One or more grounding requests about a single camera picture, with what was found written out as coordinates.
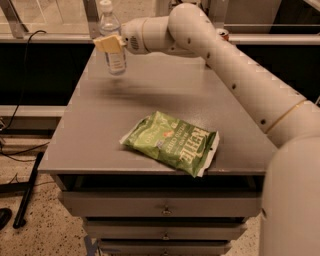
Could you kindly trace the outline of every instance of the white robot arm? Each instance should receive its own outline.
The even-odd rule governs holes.
[[[264,184],[260,255],[301,256],[320,251],[320,109],[218,35],[192,4],[169,17],[123,26],[135,54],[185,50],[206,60],[252,119],[280,149]]]

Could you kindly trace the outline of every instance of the floor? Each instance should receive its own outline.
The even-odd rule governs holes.
[[[77,15],[68,15],[72,11],[64,0],[27,1],[16,0],[21,16],[30,22],[29,28],[36,30],[46,26],[53,32],[85,32],[81,21],[83,11],[79,7]],[[73,0],[73,7],[81,4],[80,0]],[[151,15],[154,11],[152,1],[149,0],[114,0],[115,10],[121,22],[134,17]],[[54,13],[60,10],[60,16]],[[8,26],[2,12],[0,12],[0,33],[7,33]],[[3,151],[17,152],[48,142],[48,139],[8,138]],[[19,154],[19,160],[33,160],[39,150]],[[31,173],[33,162],[18,162],[5,156],[0,156],[0,183],[26,181]],[[59,189],[48,175],[39,175],[33,191],[32,199],[27,209],[26,225],[20,229],[12,227],[14,217],[19,208],[21,195],[0,194],[0,208],[10,208],[13,217],[6,227],[0,231],[0,255],[3,256],[38,256],[38,255],[87,255],[84,238],[86,233],[82,228],[82,220],[71,216],[58,200]],[[225,256],[257,256],[259,245],[259,216],[247,222],[248,230],[237,241],[233,241],[232,249]]]

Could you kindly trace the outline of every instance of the chip bag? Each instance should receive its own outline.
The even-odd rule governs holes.
[[[141,120],[120,143],[193,177],[202,177],[216,152],[219,134],[155,112]]]

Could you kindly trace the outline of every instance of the speckled floor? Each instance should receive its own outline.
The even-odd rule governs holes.
[[[63,29],[68,29],[70,26],[62,26],[61,20],[57,20],[56,15],[53,15],[58,8],[56,1],[45,0],[40,1],[43,5],[43,17],[39,17],[35,13],[34,20],[37,24],[34,29],[43,29],[43,18],[47,24],[48,32],[53,29],[53,32],[61,32]],[[150,15],[153,5],[150,0],[114,0],[115,9],[121,22],[125,22],[134,17]],[[27,6],[22,8],[24,11],[33,11],[35,7]],[[3,14],[0,13],[0,23],[3,20]],[[0,24],[0,33],[9,31],[6,24]],[[82,31],[87,29],[87,25],[81,24],[76,30]],[[15,150],[23,150],[30,145],[40,145],[48,140],[8,140],[9,144],[17,144]],[[36,152],[16,156],[20,160],[32,160],[35,158]],[[5,184],[10,182],[17,174],[18,181],[26,181],[29,178],[33,166],[33,162],[17,162],[7,157],[0,156],[0,183]],[[20,205],[21,196],[18,194],[0,194],[0,208],[10,208],[13,212],[13,217],[4,229],[0,231],[0,255],[1,256],[81,256],[87,255],[87,249],[84,242],[86,236],[82,228],[82,220],[71,216],[68,211],[59,202],[59,188],[48,175],[39,175],[36,180],[36,186],[33,191],[31,202],[29,203],[25,214],[26,225],[20,229],[12,227],[14,217]],[[249,219],[247,222],[248,230],[237,241],[232,242],[232,249],[225,256],[257,256],[259,244],[259,217]]]

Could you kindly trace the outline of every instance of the bottle cap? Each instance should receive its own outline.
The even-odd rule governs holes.
[[[102,0],[100,1],[100,7],[102,12],[112,12],[112,2],[110,0]]]

